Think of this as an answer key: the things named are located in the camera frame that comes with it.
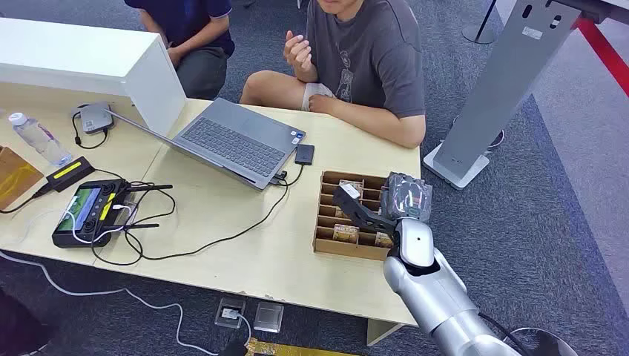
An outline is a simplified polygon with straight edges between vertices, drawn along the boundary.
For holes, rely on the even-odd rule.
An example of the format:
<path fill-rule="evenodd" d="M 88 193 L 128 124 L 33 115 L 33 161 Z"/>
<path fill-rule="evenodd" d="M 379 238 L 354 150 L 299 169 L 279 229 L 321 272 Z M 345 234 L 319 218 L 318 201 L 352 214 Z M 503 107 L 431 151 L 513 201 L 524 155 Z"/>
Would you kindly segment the person's right hand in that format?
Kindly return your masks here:
<path fill-rule="evenodd" d="M 283 56 L 297 79 L 305 83 L 317 81 L 317 69 L 312 64 L 312 47 L 304 35 L 296 35 L 288 30 Z"/>

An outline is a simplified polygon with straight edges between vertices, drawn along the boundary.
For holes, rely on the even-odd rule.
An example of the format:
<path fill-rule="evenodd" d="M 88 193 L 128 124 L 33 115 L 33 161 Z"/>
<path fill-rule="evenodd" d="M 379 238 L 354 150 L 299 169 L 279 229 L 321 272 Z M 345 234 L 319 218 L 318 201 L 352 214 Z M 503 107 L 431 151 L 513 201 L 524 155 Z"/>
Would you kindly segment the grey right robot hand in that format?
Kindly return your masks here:
<path fill-rule="evenodd" d="M 404 217 L 427 223 L 432 207 L 432 186 L 423 179 L 391 172 L 381 187 L 381 216 L 389 220 Z"/>

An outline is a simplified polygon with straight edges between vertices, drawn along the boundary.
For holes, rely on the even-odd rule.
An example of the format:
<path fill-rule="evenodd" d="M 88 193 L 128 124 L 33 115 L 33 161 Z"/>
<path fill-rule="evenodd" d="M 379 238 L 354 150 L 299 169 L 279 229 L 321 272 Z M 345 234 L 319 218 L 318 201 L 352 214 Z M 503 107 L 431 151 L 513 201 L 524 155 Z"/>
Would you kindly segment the person's left hand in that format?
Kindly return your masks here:
<path fill-rule="evenodd" d="M 321 94 L 311 95 L 308 99 L 308 109 L 314 113 L 324 113 L 330 116 L 335 115 L 339 100 L 332 96 Z"/>

